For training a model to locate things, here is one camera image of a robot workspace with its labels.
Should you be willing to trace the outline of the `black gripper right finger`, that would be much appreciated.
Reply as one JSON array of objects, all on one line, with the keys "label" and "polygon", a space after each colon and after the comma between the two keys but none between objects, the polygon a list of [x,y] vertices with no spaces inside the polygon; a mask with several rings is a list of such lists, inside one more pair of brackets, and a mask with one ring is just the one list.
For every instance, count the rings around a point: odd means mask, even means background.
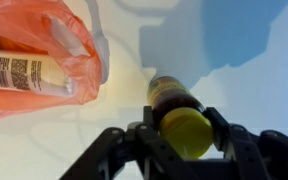
[{"label": "black gripper right finger", "polygon": [[203,115],[211,122],[214,145],[222,159],[202,162],[210,180],[288,180],[288,136],[276,130],[254,135],[229,124],[213,107]]}]

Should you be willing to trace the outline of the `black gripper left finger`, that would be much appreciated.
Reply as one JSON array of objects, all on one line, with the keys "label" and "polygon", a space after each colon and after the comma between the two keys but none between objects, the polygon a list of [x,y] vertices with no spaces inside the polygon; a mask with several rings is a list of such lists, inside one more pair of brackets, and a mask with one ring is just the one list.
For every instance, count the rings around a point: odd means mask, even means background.
[{"label": "black gripper left finger", "polygon": [[114,180],[131,161],[143,180],[170,180],[160,163],[166,150],[154,129],[152,108],[145,106],[142,121],[130,123],[126,131],[105,129],[59,180]]}]

